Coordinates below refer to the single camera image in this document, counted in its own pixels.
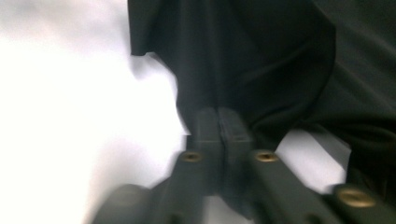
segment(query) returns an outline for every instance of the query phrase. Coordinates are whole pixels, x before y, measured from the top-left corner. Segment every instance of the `black fabric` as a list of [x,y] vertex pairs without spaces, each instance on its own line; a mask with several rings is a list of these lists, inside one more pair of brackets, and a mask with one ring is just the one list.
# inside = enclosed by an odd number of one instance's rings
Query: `black fabric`
[[191,131],[207,106],[240,112],[270,149],[297,122],[319,123],[351,145],[361,163],[350,170],[375,181],[362,164],[396,166],[395,9],[391,0],[129,0],[132,54],[154,51],[175,73]]

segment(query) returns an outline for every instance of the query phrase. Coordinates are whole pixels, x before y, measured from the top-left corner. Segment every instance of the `dark cloth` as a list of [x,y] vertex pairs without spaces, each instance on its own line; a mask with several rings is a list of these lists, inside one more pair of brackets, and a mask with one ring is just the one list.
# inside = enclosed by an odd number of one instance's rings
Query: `dark cloth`
[[298,122],[318,123],[351,145],[353,176],[389,191],[395,9],[392,0],[129,0],[132,54],[156,52],[173,71],[191,131],[207,106],[238,111],[269,149]]

